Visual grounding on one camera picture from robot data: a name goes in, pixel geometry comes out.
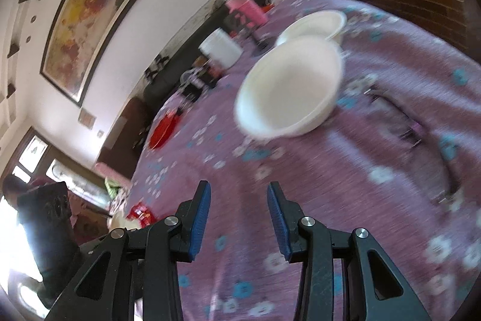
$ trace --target metal bolt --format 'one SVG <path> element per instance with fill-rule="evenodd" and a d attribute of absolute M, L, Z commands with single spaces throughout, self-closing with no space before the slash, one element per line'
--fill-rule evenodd
<path fill-rule="evenodd" d="M 175 226 L 177 223 L 179 223 L 179 218 L 174 217 L 174 216 L 167 217 L 167 218 L 165 218 L 164 223 L 167 226 Z"/>
<path fill-rule="evenodd" d="M 363 229 L 363 228 L 356 229 L 356 235 L 359 238 L 366 238 L 369 235 L 369 231 L 367 231 L 366 229 Z"/>
<path fill-rule="evenodd" d="M 304 225 L 304 226 L 314 226 L 316 220 L 314 218 L 311 218 L 311 217 L 304 217 L 301 219 L 301 223 Z"/>
<path fill-rule="evenodd" d="M 119 229 L 114 229 L 114 230 L 112 230 L 112 232 L 110 233 L 110 236 L 111 236 L 112 238 L 115 238 L 115 239 L 117 239 L 117 238 L 122 238 L 122 237 L 124 236 L 124 231 L 123 231 L 122 229 L 120 229 L 120 228 L 119 228 Z"/>

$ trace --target picture frame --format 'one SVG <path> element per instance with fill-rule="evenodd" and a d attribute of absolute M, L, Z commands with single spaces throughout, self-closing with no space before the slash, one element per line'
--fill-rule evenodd
<path fill-rule="evenodd" d="M 109 41 L 135 1 L 61 1 L 45 44 L 40 74 L 78 107 Z"/>

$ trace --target blue gripper pad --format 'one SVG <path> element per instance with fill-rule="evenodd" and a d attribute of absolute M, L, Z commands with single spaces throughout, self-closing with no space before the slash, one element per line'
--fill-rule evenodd
<path fill-rule="evenodd" d="M 272 225 L 274 232 L 276 233 L 277 243 L 279 245 L 280 252 L 284 255 L 284 258 L 289 261 L 292 255 L 292 249 L 290 248 L 289 230 L 287 227 L 284 214 L 282 213 L 279 201 L 274 193 L 273 184 L 268 186 L 268 206 L 271 214 Z"/>
<path fill-rule="evenodd" d="M 211 202 L 211 186 L 206 182 L 199 207 L 195 214 L 194 222 L 191 231 L 191 245 L 188 249 L 188 256 L 193 261 L 196 255 L 201 250 L 202 238 L 204 237 L 205 225 L 207 224 L 207 217 L 209 215 L 209 208 Z"/>

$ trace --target table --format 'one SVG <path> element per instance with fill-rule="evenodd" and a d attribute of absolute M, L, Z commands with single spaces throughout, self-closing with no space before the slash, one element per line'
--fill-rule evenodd
<path fill-rule="evenodd" d="M 270 181 L 279 181 L 288 199 L 327 227 L 368 229 L 433 320 L 449 319 L 479 274 L 481 68 L 414 24 L 353 0 L 284 0 L 258 32 L 278 35 L 297 17 L 322 9 L 348 16 L 345 83 L 322 126 L 261 142 L 237 130 L 236 93 L 259 60 L 245 41 L 241 59 L 185 114 L 175 136 L 141 155 L 127 211 L 143 201 L 162 218 L 188 200 L 200 180 L 212 186 L 201 252 L 194 263 L 179 264 L 186 320 L 293 318 L 300 266 L 288 265 L 278 251 L 265 196 Z M 416 186 L 406 165 L 410 144 L 367 119 L 371 104 L 361 94 L 367 81 L 402 98 L 450 155 L 462 189 L 447 210 Z M 179 103 L 174 95 L 152 129 Z M 336 268 L 337 310 L 340 279 Z"/>

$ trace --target abstract painting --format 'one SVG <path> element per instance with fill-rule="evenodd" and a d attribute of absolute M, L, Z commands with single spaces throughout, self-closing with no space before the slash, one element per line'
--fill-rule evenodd
<path fill-rule="evenodd" d="M 105 48 L 136 0 L 62 0 L 40 74 L 79 107 Z"/>

